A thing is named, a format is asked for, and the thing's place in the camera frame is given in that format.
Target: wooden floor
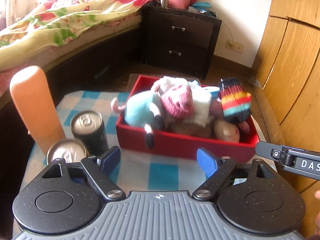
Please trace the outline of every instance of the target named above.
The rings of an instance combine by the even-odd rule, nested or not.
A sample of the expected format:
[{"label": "wooden floor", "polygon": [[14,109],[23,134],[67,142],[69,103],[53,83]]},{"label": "wooden floor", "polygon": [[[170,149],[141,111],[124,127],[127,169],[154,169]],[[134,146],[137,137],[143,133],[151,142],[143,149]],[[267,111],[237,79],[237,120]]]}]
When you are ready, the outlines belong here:
[{"label": "wooden floor", "polygon": [[[136,74],[147,74],[147,75],[167,75],[167,76],[184,76],[191,77],[189,75],[168,70],[160,67],[154,67],[149,65],[142,65],[134,61],[125,61],[120,70],[116,73],[116,76],[113,77],[112,80],[106,78],[102,78],[99,81],[99,84],[95,84],[94,88],[99,89],[99,91],[108,91],[108,92],[126,92],[127,86],[129,83],[129,77],[132,73]],[[228,78],[228,77],[236,77],[239,79],[245,90],[252,94],[252,106],[251,112],[254,119],[258,122],[266,141],[270,141],[268,130],[266,127],[266,123],[264,121],[259,103],[255,97],[255,93],[253,90],[253,86],[248,82],[248,79],[240,76],[238,74],[232,73],[228,70],[223,69],[223,66],[214,66],[212,65],[209,69],[207,78],[205,80],[200,80],[201,84],[218,86],[220,79]]]}]

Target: pink basket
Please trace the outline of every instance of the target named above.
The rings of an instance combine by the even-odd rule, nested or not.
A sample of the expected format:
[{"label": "pink basket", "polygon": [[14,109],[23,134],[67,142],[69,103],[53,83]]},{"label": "pink basket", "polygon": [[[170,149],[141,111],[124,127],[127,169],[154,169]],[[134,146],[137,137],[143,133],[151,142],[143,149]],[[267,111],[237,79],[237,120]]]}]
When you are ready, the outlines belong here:
[{"label": "pink basket", "polygon": [[188,9],[191,0],[169,0],[168,7]]}]

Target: electrical socket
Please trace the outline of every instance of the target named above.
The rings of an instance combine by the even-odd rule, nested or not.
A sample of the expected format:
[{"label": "electrical socket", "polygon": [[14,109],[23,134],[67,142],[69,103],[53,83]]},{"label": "electrical socket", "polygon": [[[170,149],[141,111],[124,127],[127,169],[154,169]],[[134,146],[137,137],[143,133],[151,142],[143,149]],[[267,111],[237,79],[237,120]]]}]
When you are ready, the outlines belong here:
[{"label": "electrical socket", "polygon": [[227,40],[227,44],[226,44],[227,49],[235,50],[235,47],[236,47],[235,42],[232,42],[232,40]]},{"label": "electrical socket", "polygon": [[235,44],[235,51],[236,52],[239,52],[239,53],[242,53],[243,52],[243,49],[244,49],[244,45],[239,43],[239,42],[236,42]]}]

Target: dark wood nightstand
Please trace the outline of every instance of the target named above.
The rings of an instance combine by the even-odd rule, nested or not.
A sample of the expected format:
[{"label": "dark wood nightstand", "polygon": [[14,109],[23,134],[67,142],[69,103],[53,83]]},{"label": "dark wood nightstand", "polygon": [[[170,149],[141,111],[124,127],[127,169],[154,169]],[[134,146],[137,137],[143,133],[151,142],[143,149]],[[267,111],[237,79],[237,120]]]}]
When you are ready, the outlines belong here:
[{"label": "dark wood nightstand", "polygon": [[142,62],[205,79],[221,20],[187,10],[145,7]]}]

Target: floral bedsheet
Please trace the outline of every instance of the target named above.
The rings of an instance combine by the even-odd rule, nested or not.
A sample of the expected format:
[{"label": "floral bedsheet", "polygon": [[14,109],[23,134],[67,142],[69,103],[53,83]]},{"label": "floral bedsheet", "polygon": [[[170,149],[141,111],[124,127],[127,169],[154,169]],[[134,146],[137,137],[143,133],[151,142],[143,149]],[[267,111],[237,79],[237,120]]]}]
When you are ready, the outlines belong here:
[{"label": "floral bedsheet", "polygon": [[153,0],[49,0],[0,31],[0,72],[61,47],[99,25],[116,25]]}]

